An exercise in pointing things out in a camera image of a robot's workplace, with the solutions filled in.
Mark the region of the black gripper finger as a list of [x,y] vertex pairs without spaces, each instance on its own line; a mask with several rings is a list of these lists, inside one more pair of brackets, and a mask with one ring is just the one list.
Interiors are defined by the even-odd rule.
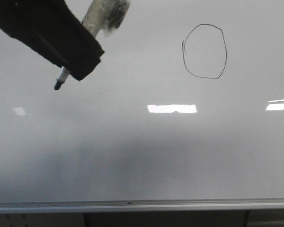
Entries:
[[0,30],[78,81],[88,76],[104,54],[99,42],[63,0],[0,0]]

